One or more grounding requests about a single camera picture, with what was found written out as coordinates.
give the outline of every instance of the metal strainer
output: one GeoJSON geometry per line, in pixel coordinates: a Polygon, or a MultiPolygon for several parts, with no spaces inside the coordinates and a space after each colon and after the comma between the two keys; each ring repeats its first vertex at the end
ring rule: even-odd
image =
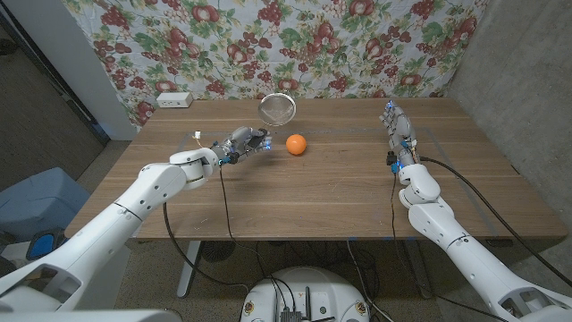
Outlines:
{"type": "Polygon", "coordinates": [[[258,105],[258,116],[268,125],[278,126],[288,123],[296,114],[294,99],[286,94],[273,93],[262,98],[258,105]]]}

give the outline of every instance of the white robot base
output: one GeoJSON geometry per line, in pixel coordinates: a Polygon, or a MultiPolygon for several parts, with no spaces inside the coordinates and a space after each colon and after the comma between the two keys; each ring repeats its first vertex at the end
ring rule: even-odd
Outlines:
{"type": "Polygon", "coordinates": [[[264,279],[244,300],[240,321],[369,321],[364,297],[339,275],[319,267],[289,267],[273,277],[282,289],[283,299],[278,287],[270,279],[264,279]],[[292,296],[295,311],[292,311],[292,296]]]}

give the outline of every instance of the blue bin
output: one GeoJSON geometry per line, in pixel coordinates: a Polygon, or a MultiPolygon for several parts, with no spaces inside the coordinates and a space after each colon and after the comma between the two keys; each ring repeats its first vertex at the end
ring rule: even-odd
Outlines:
{"type": "Polygon", "coordinates": [[[35,233],[65,229],[88,198],[59,167],[32,175],[0,192],[0,231],[27,242],[35,233]]]}

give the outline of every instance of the table leg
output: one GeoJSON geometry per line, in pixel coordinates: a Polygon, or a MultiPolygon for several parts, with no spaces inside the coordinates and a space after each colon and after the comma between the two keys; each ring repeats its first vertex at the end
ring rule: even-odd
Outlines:
{"type": "MultiPolygon", "coordinates": [[[[198,258],[200,256],[200,249],[202,246],[201,241],[190,241],[189,248],[187,249],[187,258],[196,265],[198,263],[198,258]]],[[[179,286],[177,287],[177,296],[181,299],[189,295],[190,284],[195,276],[195,271],[192,269],[187,262],[183,262],[181,279],[179,280],[179,286]]]]}
{"type": "MultiPolygon", "coordinates": [[[[403,244],[405,246],[405,251],[408,254],[409,262],[413,267],[413,275],[415,276],[415,279],[420,284],[424,285],[426,289],[431,291],[431,285],[429,284],[429,278],[427,277],[427,271],[425,270],[425,263],[421,257],[419,244],[417,241],[404,241],[403,244]]],[[[427,290],[424,290],[419,286],[417,289],[419,291],[419,295],[424,299],[429,300],[433,297],[433,295],[427,290]]]]}

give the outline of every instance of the black connector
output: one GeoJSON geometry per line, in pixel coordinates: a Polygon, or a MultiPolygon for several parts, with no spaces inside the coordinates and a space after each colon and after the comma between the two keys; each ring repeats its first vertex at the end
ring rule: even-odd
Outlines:
{"type": "Polygon", "coordinates": [[[393,151],[387,152],[387,158],[385,159],[385,164],[393,165],[396,163],[397,163],[397,156],[395,155],[395,153],[393,153],[393,151]]]}

